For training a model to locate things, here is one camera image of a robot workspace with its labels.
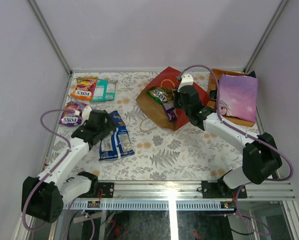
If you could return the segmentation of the blue Doritos chip bag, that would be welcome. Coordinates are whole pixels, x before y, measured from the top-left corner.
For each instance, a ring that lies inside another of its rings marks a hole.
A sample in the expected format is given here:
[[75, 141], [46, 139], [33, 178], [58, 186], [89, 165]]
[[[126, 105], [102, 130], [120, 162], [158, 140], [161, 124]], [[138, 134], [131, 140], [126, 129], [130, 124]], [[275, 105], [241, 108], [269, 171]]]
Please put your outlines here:
[[100, 142], [99, 161], [118, 160], [134, 155], [129, 133], [121, 115], [117, 110], [109, 115], [117, 124], [117, 128]]

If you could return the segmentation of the purple Fox's candy bag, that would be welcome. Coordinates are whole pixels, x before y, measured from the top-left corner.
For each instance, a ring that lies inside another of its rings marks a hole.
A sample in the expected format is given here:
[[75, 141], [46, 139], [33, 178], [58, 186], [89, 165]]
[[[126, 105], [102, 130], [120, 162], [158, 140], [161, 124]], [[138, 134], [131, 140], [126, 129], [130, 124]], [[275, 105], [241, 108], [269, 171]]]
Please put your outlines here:
[[81, 125], [83, 123], [80, 117], [74, 116], [74, 110], [76, 108], [76, 105], [84, 107], [87, 104], [83, 102], [77, 102], [77, 101], [68, 102], [65, 106], [65, 111], [62, 112], [60, 116], [60, 120], [58, 121], [60, 125], [67, 126], [67, 127], [74, 127], [77, 125]]

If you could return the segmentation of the teal snack packet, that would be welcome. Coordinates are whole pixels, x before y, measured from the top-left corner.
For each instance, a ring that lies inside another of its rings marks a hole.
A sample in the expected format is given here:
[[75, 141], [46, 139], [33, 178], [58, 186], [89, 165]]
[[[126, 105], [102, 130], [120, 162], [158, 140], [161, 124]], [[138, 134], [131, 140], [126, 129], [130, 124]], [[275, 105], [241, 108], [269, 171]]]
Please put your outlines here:
[[104, 102], [114, 100], [117, 82], [117, 80], [98, 79], [91, 101]]

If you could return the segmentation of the red paper bag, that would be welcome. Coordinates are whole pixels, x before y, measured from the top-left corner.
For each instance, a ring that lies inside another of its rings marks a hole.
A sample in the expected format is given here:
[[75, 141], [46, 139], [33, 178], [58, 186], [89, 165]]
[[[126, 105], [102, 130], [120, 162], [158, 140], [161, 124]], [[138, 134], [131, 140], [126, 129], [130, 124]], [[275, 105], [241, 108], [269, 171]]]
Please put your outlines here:
[[136, 102], [146, 116], [157, 126], [176, 131], [190, 122], [204, 129], [208, 94], [198, 84], [178, 91], [180, 71], [167, 67], [146, 85]]

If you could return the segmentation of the orange Fox's candy bag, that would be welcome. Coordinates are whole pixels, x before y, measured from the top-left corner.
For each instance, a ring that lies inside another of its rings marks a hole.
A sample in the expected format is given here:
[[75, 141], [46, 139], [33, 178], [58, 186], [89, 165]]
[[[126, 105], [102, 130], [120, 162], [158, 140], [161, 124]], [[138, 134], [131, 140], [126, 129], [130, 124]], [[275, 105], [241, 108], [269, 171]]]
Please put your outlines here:
[[70, 96], [79, 100], [91, 101], [97, 81], [98, 77], [78, 77], [76, 87]]

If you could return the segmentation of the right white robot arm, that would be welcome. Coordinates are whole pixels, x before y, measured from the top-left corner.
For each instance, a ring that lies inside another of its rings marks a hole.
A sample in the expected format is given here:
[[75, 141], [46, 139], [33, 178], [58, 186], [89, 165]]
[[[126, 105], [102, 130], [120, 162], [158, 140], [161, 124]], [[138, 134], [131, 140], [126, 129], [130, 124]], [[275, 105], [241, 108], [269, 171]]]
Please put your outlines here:
[[272, 135], [253, 134], [220, 118], [213, 108], [202, 104], [193, 85], [178, 86], [173, 90], [173, 101], [193, 126], [217, 135], [242, 154], [242, 165], [217, 180], [216, 189], [222, 197], [231, 196], [241, 185], [261, 184], [282, 166]]

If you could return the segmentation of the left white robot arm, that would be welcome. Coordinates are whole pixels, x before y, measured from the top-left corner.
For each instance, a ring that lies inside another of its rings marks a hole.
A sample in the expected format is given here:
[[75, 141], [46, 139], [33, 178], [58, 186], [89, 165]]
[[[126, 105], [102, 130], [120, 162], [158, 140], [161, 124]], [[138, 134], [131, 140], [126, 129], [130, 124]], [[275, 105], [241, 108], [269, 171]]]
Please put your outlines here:
[[91, 149], [117, 128], [116, 122], [105, 110], [93, 109], [84, 121], [66, 138], [67, 147], [54, 162], [36, 177], [27, 177], [22, 184], [21, 211], [23, 215], [55, 222], [64, 205], [77, 197], [98, 194], [98, 177], [82, 171], [66, 181], [78, 162]]

